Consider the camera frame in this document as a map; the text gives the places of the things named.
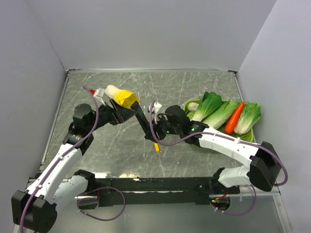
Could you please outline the black remote control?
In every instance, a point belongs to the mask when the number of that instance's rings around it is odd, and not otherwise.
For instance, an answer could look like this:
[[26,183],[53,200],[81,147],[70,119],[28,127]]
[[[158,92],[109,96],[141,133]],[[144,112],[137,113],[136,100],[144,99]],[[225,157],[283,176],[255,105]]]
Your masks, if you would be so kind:
[[140,107],[139,103],[137,101],[135,101],[131,105],[131,109],[136,111],[136,118],[137,118],[143,132],[145,133],[144,138],[147,140],[155,142],[155,139],[151,134],[149,121],[147,120],[147,118],[146,118],[142,108]]

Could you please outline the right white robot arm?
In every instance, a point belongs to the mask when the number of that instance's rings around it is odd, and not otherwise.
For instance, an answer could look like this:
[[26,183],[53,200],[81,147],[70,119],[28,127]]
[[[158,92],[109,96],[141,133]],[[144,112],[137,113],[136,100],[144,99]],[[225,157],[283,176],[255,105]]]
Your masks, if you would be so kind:
[[214,150],[241,163],[240,167],[220,168],[215,173],[212,188],[223,193],[228,188],[240,185],[254,187],[270,192],[277,186],[276,179],[283,168],[281,161],[269,142],[261,144],[247,142],[232,137],[199,121],[191,121],[178,105],[160,113],[161,104],[152,102],[148,108],[151,138],[164,146],[163,139],[168,134],[180,136],[177,143],[185,142],[199,148]]

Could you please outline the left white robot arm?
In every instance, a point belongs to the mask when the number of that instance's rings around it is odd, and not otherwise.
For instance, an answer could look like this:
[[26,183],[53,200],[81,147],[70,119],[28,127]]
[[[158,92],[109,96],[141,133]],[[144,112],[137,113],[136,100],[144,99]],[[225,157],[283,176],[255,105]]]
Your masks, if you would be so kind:
[[114,100],[110,100],[110,103],[96,106],[95,110],[87,103],[77,105],[73,122],[56,156],[25,191],[14,193],[11,199],[13,221],[19,225],[21,232],[27,228],[47,233],[58,214],[75,196],[95,192],[95,175],[91,172],[80,170],[68,182],[63,180],[91,145],[94,130],[107,123],[123,123],[137,114],[135,110],[122,107]]

